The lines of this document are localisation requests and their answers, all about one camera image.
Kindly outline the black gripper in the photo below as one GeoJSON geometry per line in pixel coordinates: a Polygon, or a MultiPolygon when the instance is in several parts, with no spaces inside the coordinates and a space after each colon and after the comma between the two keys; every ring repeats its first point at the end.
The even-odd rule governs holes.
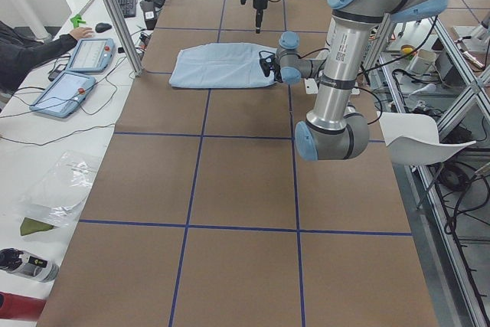
{"type": "Polygon", "coordinates": [[[276,54],[272,51],[262,50],[259,52],[259,64],[265,77],[269,77],[273,74],[273,80],[275,82],[282,82],[280,73],[280,65],[276,60],[276,54]]]}
{"type": "MultiPolygon", "coordinates": [[[[268,7],[268,0],[252,0],[253,8],[256,10],[255,16],[255,32],[261,33],[262,31],[262,21],[263,21],[263,13],[268,7]]],[[[247,0],[240,0],[242,5],[245,5],[247,0]]]]}

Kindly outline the person's black sleeved forearm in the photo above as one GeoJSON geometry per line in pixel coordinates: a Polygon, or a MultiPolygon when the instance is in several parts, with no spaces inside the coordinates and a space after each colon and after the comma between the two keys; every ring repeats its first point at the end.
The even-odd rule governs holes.
{"type": "Polygon", "coordinates": [[[45,44],[1,22],[1,91],[15,92],[33,68],[60,57],[76,44],[69,34],[45,44]]]}

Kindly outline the person's hand on desk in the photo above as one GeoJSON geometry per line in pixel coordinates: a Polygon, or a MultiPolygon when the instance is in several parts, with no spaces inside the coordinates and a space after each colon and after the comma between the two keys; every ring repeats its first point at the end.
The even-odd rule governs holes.
{"type": "Polygon", "coordinates": [[[75,40],[80,40],[82,38],[90,38],[93,36],[93,29],[88,27],[77,27],[69,32],[69,35],[75,40]]]}

